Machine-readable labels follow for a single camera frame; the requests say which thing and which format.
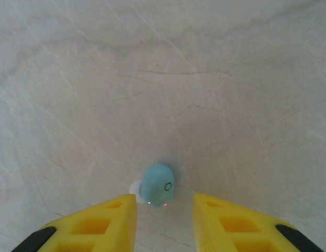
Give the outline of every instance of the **circle logo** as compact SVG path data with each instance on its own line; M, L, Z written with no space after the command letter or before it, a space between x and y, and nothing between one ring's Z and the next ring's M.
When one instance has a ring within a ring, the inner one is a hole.
M171 185L171 183L169 182L169 183L167 183L167 184L165 185L164 190L165 190L165 191L168 191L168 190L171 189L171 187L172 187L172 185Z

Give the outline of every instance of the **rectangular cutout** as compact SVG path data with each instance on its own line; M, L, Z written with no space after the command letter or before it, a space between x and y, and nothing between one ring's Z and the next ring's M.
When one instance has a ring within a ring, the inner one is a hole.
M60 243L55 252L91 252L94 244Z
M109 219L90 218L81 221L72 231L74 235L102 235L110 224Z
M223 207L221 204L215 202L215 201L208 201L207 205L210 207Z
M121 207L121 205L122 205L121 202L116 202L114 204L107 206L107 208L119 208Z
M260 229L253 221L244 217L221 217L219 221L228 233L260 232Z
M269 240L235 240L238 252L281 252Z

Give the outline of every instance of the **marble surface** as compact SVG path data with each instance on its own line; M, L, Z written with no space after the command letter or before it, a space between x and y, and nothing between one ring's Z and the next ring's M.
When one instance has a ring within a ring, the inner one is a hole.
M0 0L0 251L162 162L135 251L196 251L192 196L326 251L326 1Z

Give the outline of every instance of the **black rubber pad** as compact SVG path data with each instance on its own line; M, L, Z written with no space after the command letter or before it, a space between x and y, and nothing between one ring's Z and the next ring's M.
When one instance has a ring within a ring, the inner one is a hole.
M276 225L277 230L290 241L300 252L323 252L303 233L285 225Z
M37 252L56 231L55 227L38 230L22 241L12 252Z

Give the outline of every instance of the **white earbud tip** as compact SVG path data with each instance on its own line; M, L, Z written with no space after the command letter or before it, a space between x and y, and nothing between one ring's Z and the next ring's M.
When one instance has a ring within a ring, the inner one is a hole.
M136 202L143 204L146 201L141 197L140 195L140 186L141 186L142 180L135 181L131 184L129 188L129 193L130 194L135 194L136 196Z

